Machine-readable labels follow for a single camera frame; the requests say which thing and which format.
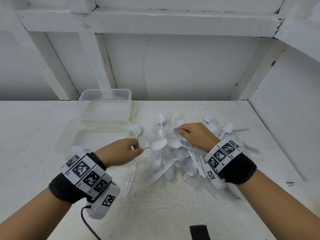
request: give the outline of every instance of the black cable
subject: black cable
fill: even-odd
[[[102,239],[94,232],[94,230],[89,226],[89,224],[86,222],[85,218],[83,217],[83,210],[84,210],[85,208],[91,208],[91,206],[90,206],[90,205],[86,205],[85,207],[83,207],[83,208],[81,209],[81,218],[82,218],[82,220],[83,220],[83,223],[87,226],[87,228],[89,228],[90,232],[92,232],[92,234],[93,234],[98,240],[102,240]]]

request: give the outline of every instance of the finger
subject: finger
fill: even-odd
[[[188,131],[184,129],[180,129],[179,133],[182,134],[188,141],[189,139],[191,139],[191,134]]]
[[[133,146],[134,149],[137,149],[140,147],[139,141],[136,138],[129,138],[128,143],[129,143],[129,147]]]
[[[132,158],[136,158],[138,157],[141,153],[143,153],[144,149],[143,148],[137,148],[137,149],[134,149],[130,152]]]
[[[191,130],[191,124],[182,124],[178,128],[184,129],[186,131],[190,131]]]

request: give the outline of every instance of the forearm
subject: forearm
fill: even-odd
[[[0,224],[1,240],[47,239],[71,205],[46,188]]]
[[[276,239],[319,239],[320,219],[261,171],[237,187]]]

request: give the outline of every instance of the plastic container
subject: plastic container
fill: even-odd
[[[86,121],[127,121],[132,99],[130,89],[88,89],[75,106],[78,117]]]
[[[130,122],[126,121],[83,121],[71,120],[63,130],[56,151],[64,156],[73,156],[72,146],[98,150],[111,142],[128,138]]]

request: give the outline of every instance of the speckled tabletop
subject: speckled tabletop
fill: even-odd
[[[3,221],[37,193],[59,172],[65,159],[54,151],[66,124],[76,118],[76,101],[0,102],[0,221]],[[152,127],[159,112],[173,117],[183,113],[186,121],[205,114],[229,121],[244,139],[261,150],[258,168],[285,190],[286,184],[302,179],[273,140],[247,101],[136,101],[131,123]],[[137,169],[127,199],[118,198],[107,216],[88,219],[102,239],[191,239],[189,226],[206,224],[212,240],[271,240],[270,231],[246,201],[219,197],[205,189],[198,191],[177,172],[173,182],[158,180],[147,187],[144,162],[137,158]],[[107,172],[121,181],[129,165],[112,167]],[[83,224],[81,200],[72,206],[49,239],[95,239]]]

